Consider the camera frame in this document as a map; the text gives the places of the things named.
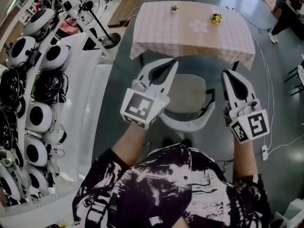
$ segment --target fan base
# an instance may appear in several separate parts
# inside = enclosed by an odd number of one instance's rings
[[[111,37],[112,41],[107,36],[102,41],[102,44],[105,49],[110,49],[115,47],[120,42],[121,39],[118,33],[111,33],[109,34],[109,36]]]

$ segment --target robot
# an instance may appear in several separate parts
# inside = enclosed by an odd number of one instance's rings
[[[143,67],[123,100],[120,114],[126,122],[144,129],[155,122],[170,102],[167,94],[178,65],[174,58],[166,58]]]
[[[148,129],[170,102],[169,93],[178,62],[174,58],[149,63],[128,88],[121,107],[123,119]],[[222,73],[226,125],[240,143],[269,134],[266,110],[262,110],[251,83],[241,74],[224,70]]]
[[[224,70],[222,85],[228,104],[224,110],[226,125],[229,125],[239,143],[269,134],[267,112],[262,110],[251,83],[235,71]]]

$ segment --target forearm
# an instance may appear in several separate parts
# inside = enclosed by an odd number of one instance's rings
[[[252,142],[240,144],[234,137],[233,181],[256,174],[257,163]]]
[[[134,166],[143,152],[145,137],[143,128],[130,125],[112,150],[124,163]]]

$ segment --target power strip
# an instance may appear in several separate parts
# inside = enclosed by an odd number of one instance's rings
[[[262,146],[262,159],[263,161],[266,161],[268,159],[268,151],[267,151],[267,145]]]

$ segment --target chair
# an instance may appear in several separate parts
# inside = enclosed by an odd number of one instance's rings
[[[211,100],[205,106],[206,96],[211,95]],[[193,133],[202,129],[215,109],[215,89],[206,90],[206,82],[203,78],[189,75],[176,74],[168,93],[170,103],[164,113],[162,121],[175,130],[182,138],[184,133]],[[196,114],[194,120],[175,120],[173,114]]]
[[[291,70],[288,74],[291,74],[294,71],[296,71],[296,72],[284,81],[284,83],[285,83],[285,82],[287,82],[288,80],[290,80],[291,78],[293,78],[295,76],[297,76],[299,81],[300,81],[300,84],[297,85],[296,87],[294,87],[294,89],[296,89],[296,88],[300,88],[300,89],[297,92],[291,94],[290,96],[295,95],[295,94],[304,90],[304,68],[303,68],[303,66],[304,66],[304,56],[302,55],[302,57],[303,57],[302,63],[299,66],[297,66],[295,69]]]

